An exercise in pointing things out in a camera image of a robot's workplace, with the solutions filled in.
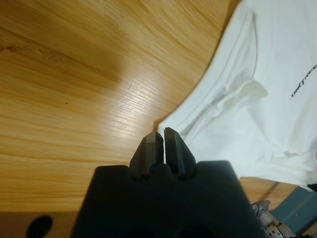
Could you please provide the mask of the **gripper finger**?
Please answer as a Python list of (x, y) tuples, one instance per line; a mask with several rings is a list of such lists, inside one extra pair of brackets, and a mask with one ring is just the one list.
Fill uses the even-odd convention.
[(165, 158), (172, 174), (181, 179), (194, 175), (196, 160), (179, 133), (170, 127), (164, 129)]
[(140, 142), (134, 153), (129, 170), (133, 180), (148, 180), (159, 164), (163, 164), (163, 137), (158, 132), (151, 132)]

